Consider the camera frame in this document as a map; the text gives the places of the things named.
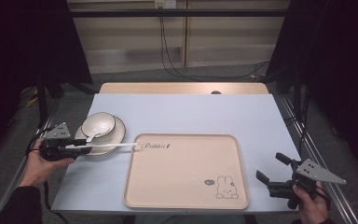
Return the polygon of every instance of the robotic arm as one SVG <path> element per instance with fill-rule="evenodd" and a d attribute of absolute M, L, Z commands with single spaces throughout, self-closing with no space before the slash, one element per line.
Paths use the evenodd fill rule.
<path fill-rule="evenodd" d="M 327 206 L 330 206 L 330 200 L 328 197 L 320 194 L 316 189 L 316 181 L 332 182 L 337 184 L 346 184 L 344 179 L 332 174 L 322 166 L 310 159 L 305 161 L 292 160 L 282 153 L 277 153 L 275 158 L 278 161 L 286 165 L 290 165 L 293 174 L 292 179 L 286 182 L 270 182 L 269 178 L 262 174 L 260 171 L 256 171 L 256 178 L 267 186 L 270 197 L 288 199 L 287 206 L 291 209 L 296 209 L 300 199 L 293 192 L 293 185 L 298 185 L 304 189 L 312 199 L 317 195 L 322 196 L 327 200 Z"/>
<path fill-rule="evenodd" d="M 70 141 L 71 134 L 69 133 L 66 123 L 62 123 L 42 135 L 44 141 L 40 146 L 40 156 L 47 161 L 58 161 L 64 158 L 73 158 L 74 160 L 80 155 L 89 154 L 92 147 L 85 147 L 86 139 L 79 139 Z"/>

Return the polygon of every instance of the power outlet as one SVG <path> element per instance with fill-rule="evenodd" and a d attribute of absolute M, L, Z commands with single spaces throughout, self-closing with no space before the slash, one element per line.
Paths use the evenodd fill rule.
<path fill-rule="evenodd" d="M 176 9 L 176 0 L 165 0 L 165 8 Z"/>
<path fill-rule="evenodd" d="M 165 0 L 155 0 L 155 8 L 165 8 Z"/>

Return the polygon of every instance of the wall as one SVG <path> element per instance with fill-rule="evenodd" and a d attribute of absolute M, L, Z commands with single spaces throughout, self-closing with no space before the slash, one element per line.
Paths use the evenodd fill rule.
<path fill-rule="evenodd" d="M 68 0 L 71 9 L 147 9 L 149 0 Z M 178 0 L 177 8 L 285 9 L 288 0 Z M 159 18 L 74 19 L 92 74 L 162 68 Z M 164 18 L 175 67 L 268 61 L 283 18 Z"/>

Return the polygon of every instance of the table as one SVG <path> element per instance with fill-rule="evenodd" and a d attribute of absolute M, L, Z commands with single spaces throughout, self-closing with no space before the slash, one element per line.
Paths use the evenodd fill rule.
<path fill-rule="evenodd" d="M 272 95 L 265 91 L 241 94 L 241 90 L 249 90 L 246 86 L 252 86 L 252 83 L 236 86 L 234 89 L 237 94 L 217 95 L 209 93 L 211 90 L 225 92 L 223 89 L 216 89 L 218 85 L 198 84 L 199 88 L 190 88 L 193 90 L 190 92 L 192 94 L 179 94 L 179 90 L 186 86 L 183 83 L 170 83 L 171 88 L 158 94 L 148 92 L 150 87 L 160 85 L 157 83 L 122 84 L 124 90 L 136 86 L 145 88 L 143 91 L 135 88 L 136 93 L 101 92 L 95 95 L 89 115 L 105 111 L 121 118 L 127 129 L 123 142 L 133 141 L 140 133 L 232 134 L 239 141 L 241 149 L 250 194 L 249 206 L 242 210 L 129 208 L 124 204 L 122 195 L 131 154 L 128 153 L 129 148 L 120 148 L 101 157 L 79 157 L 71 164 L 52 210 L 99 214 L 254 214 L 292 211 L 286 206 L 287 200 L 270 198 L 266 186 L 255 178 L 256 170 L 271 177 L 271 181 L 286 181 L 291 178 L 291 168 L 274 159 L 276 152 L 299 160 L 296 147 Z M 108 91 L 108 87 L 113 87 L 112 85 L 104 85 L 102 91 Z M 115 85 L 117 88 L 110 89 L 110 92 L 118 90 L 120 84 Z"/>
<path fill-rule="evenodd" d="M 263 83 L 238 82 L 147 82 L 104 83 L 100 93 L 268 94 Z"/>

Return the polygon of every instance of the human hand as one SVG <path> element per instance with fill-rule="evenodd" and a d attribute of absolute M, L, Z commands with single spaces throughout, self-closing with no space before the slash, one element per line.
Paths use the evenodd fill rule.
<path fill-rule="evenodd" d="M 34 144 L 34 149 L 39 149 L 42 142 L 43 139 L 37 139 Z M 28 154 L 27 164 L 19 187 L 38 187 L 48 180 L 54 170 L 67 166 L 74 161 L 72 158 L 66 158 L 60 161 L 46 161 L 39 155 L 38 150 L 32 150 Z"/>
<path fill-rule="evenodd" d="M 322 183 L 316 182 L 316 185 L 321 188 Z M 319 193 L 324 194 L 321 189 L 316 189 Z M 300 213 L 301 222 L 303 224 L 316 224 L 324 222 L 328 219 L 327 203 L 321 196 L 317 196 L 314 200 L 310 198 L 310 195 L 297 185 L 293 185 L 293 191 L 302 203 L 298 204 L 298 210 Z"/>

